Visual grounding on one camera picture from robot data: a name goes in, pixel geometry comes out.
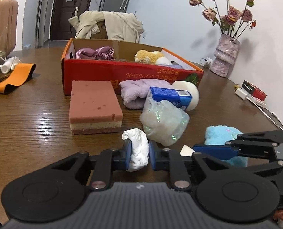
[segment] pink vase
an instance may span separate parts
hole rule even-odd
[[[219,76],[226,77],[229,66],[236,61],[239,46],[240,42],[238,40],[222,34],[214,52],[216,59],[212,63],[210,70]]]

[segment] blue box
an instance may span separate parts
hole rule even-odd
[[[150,87],[147,97],[151,97],[157,102],[167,100],[171,102],[174,106],[184,111],[189,106],[192,100],[192,95],[188,91],[158,87]]]

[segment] brown door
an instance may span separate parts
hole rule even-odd
[[[79,16],[88,10],[90,0],[55,0],[53,6],[50,40],[68,40],[74,38],[76,30],[68,19]]]

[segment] blue plush toy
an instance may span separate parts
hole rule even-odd
[[[234,127],[209,126],[205,132],[205,145],[224,145],[225,142],[236,139],[242,132]],[[232,157],[230,160],[222,160],[236,167],[246,167],[247,157]]]

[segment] clear plastic bag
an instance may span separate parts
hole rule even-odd
[[[182,136],[189,122],[189,115],[171,102],[146,99],[140,121],[150,140],[171,146]]]

